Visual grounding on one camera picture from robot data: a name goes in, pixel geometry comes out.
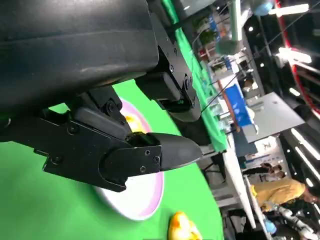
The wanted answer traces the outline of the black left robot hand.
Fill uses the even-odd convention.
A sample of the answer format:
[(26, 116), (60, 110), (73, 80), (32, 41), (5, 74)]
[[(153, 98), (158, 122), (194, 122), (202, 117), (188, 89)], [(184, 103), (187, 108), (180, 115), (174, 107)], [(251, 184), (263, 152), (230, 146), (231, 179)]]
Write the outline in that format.
[(183, 136), (130, 129), (113, 85), (132, 79), (172, 117), (200, 118), (192, 73), (147, 1), (1, 1), (0, 140), (45, 156), (45, 172), (122, 192), (202, 157)]

